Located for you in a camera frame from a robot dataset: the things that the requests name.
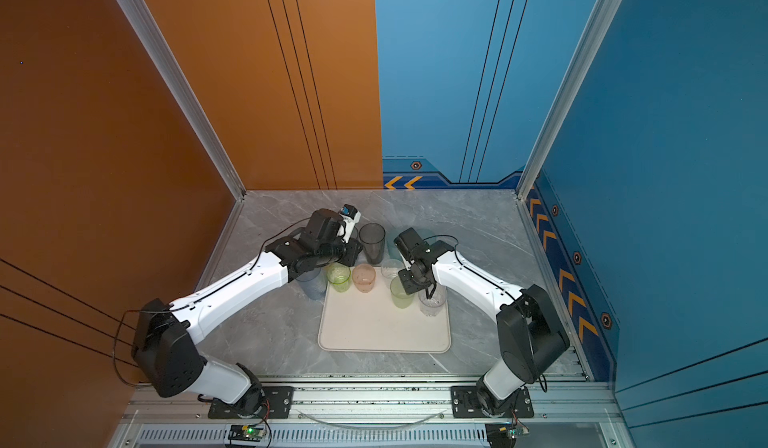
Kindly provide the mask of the clear small glass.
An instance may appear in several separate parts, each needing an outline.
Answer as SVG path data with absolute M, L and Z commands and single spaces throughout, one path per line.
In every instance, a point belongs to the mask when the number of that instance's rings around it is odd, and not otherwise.
M 397 259 L 387 259 L 381 264 L 381 274 L 387 280 L 393 280 L 398 276 L 400 270 L 404 268 L 403 263 Z

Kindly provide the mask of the green small glass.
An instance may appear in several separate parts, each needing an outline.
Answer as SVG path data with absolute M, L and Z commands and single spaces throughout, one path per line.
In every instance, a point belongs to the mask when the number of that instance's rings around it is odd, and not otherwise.
M 327 282 L 338 293 L 349 290 L 351 284 L 351 269 L 340 263 L 333 263 L 325 268 Z

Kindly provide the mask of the light blue plastic cup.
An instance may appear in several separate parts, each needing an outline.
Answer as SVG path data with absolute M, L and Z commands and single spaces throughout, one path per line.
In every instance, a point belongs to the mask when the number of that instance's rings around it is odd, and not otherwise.
M 327 279 L 322 268 L 316 268 L 296 278 L 304 294 L 314 301 L 323 301 L 327 291 Z

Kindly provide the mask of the light green tall cup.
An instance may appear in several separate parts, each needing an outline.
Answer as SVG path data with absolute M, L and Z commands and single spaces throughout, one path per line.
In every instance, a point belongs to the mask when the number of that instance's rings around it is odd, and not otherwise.
M 393 304 L 399 309 L 407 309 L 413 302 L 414 296 L 408 294 L 398 276 L 391 280 L 390 294 Z

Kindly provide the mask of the clear faceted glass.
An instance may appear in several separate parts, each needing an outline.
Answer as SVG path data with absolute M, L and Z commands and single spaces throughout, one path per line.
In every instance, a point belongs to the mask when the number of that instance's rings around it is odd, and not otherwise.
M 437 285 L 432 291 L 422 290 L 418 294 L 418 300 L 421 313 L 427 317 L 435 317 L 446 304 L 447 289 L 443 285 Z

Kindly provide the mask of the dark grey tall cup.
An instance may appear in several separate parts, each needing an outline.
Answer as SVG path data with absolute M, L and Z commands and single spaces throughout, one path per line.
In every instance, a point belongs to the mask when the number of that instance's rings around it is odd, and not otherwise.
M 367 262 L 379 266 L 384 258 L 385 228 L 378 223 L 367 223 L 359 229 L 358 239 Z

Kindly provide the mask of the pink small glass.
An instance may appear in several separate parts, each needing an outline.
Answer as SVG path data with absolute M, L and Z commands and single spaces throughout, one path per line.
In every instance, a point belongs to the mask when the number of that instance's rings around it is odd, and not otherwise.
M 369 264 L 357 265 L 352 270 L 352 281 L 356 289 L 361 293 L 369 293 L 376 283 L 376 269 Z

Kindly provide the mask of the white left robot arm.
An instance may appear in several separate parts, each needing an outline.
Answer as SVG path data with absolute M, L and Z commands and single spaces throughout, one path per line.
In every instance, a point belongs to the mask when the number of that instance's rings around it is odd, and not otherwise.
M 158 396 L 193 393 L 220 402 L 239 417 L 260 415 L 266 396 L 241 363 L 228 364 L 198 346 L 224 321 L 297 277 L 333 263 L 350 267 L 362 251 L 353 230 L 359 211 L 318 209 L 267 239 L 258 255 L 212 285 L 169 304 L 139 309 L 131 356 Z

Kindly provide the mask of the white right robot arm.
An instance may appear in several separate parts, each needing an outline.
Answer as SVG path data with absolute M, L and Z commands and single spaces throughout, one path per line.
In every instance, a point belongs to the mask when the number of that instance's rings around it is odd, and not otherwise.
M 477 382 L 481 409 L 491 417 L 511 410 L 522 388 L 544 382 L 544 373 L 570 348 L 570 338 L 547 291 L 505 282 L 468 261 L 455 245 L 429 242 L 409 228 L 394 240 L 405 268 L 398 279 L 406 293 L 431 296 L 452 289 L 496 324 L 500 359 Z

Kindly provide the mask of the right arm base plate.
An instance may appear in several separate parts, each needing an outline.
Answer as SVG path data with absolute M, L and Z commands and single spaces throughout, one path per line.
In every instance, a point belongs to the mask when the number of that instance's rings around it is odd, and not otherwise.
M 516 390 L 504 400 L 478 386 L 453 386 L 451 407 L 455 418 L 533 418 L 532 400 L 526 387 Z

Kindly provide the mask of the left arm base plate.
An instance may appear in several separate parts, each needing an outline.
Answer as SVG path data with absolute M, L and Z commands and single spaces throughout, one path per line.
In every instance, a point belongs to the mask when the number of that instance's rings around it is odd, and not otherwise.
M 287 419 L 294 397 L 294 388 L 289 385 L 266 386 L 262 388 L 259 401 L 250 408 L 238 408 L 214 399 L 209 406 L 209 419 Z

